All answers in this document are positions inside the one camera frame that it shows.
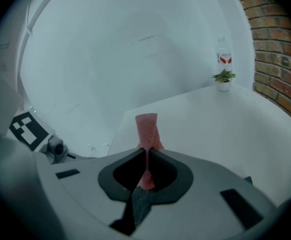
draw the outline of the small potted plant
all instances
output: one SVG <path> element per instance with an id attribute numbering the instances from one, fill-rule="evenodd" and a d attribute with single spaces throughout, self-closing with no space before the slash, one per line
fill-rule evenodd
<path id="1" fill-rule="evenodd" d="M 235 78 L 237 75 L 232 73 L 232 71 L 222 70 L 220 74 L 215 74 L 212 78 L 215 79 L 217 84 L 217 89 L 220 92 L 228 92 L 231 87 L 231 80 Z"/>

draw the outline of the brick wall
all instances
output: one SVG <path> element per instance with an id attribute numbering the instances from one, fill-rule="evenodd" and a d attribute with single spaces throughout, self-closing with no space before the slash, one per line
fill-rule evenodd
<path id="1" fill-rule="evenodd" d="M 240 0 L 255 49 L 253 89 L 291 116 L 291 19 L 275 0 Z"/>

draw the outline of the white wall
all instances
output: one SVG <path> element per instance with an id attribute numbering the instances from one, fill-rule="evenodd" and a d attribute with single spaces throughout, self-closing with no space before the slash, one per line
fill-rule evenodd
<path id="1" fill-rule="evenodd" d="M 0 73 L 17 91 L 16 66 L 30 0 L 15 0 L 0 21 Z"/>
<path id="2" fill-rule="evenodd" d="M 71 151 L 88 156 L 92 145 L 93 156 L 104 156 L 102 144 L 111 143 L 125 111 L 213 83 L 218 35 L 232 49 L 237 82 L 250 87 L 253 76 L 236 62 L 249 51 L 232 40 L 226 1 L 31 0 L 33 35 L 23 25 L 19 53 L 4 63 L 14 65 L 21 92 L 22 61 L 30 102 Z"/>
<path id="3" fill-rule="evenodd" d="M 240 0 L 217 0 L 221 14 L 226 19 L 229 33 L 235 82 L 252 89 L 255 76 L 255 49 L 250 24 Z"/>

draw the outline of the plastic bottle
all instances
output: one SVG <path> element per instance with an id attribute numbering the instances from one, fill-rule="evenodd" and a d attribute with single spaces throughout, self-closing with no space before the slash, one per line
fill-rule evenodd
<path id="1" fill-rule="evenodd" d="M 217 60 L 219 65 L 219 71 L 226 69 L 227 71 L 232 71 L 232 57 L 231 51 L 225 38 L 223 36 L 218 36 L 217 38 Z"/>

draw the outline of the green plant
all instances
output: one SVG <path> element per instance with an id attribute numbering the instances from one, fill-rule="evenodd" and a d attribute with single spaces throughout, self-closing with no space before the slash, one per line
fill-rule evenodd
<path id="1" fill-rule="evenodd" d="M 232 71 L 222 70 L 220 74 L 215 74 L 212 78 L 215 79 L 216 82 L 219 83 L 228 83 L 230 82 L 229 79 L 235 78 L 237 75 L 232 73 Z"/>

